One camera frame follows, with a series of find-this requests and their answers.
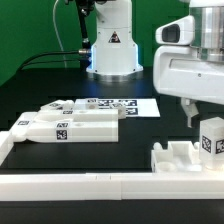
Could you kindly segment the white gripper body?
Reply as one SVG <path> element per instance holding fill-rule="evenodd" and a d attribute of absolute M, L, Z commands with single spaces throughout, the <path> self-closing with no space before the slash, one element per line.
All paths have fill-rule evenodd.
<path fill-rule="evenodd" d="M 159 47 L 153 84 L 160 94 L 224 105 L 224 63 L 200 60 L 191 47 Z"/>

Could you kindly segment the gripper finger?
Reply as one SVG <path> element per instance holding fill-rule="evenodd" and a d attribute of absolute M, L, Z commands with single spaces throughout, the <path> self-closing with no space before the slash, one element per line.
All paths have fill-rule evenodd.
<path fill-rule="evenodd" d="M 189 98 L 182 98 L 181 106 L 187 116 L 187 126 L 189 128 L 194 127 L 194 123 L 199 115 L 199 112 L 196 106 L 196 100 L 192 100 Z"/>

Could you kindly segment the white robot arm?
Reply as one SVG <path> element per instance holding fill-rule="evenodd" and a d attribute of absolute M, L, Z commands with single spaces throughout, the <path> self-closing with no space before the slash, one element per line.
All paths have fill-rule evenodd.
<path fill-rule="evenodd" d="M 189 14 L 156 30 L 153 84 L 192 123 L 198 101 L 224 105 L 224 0 L 188 0 Z"/>

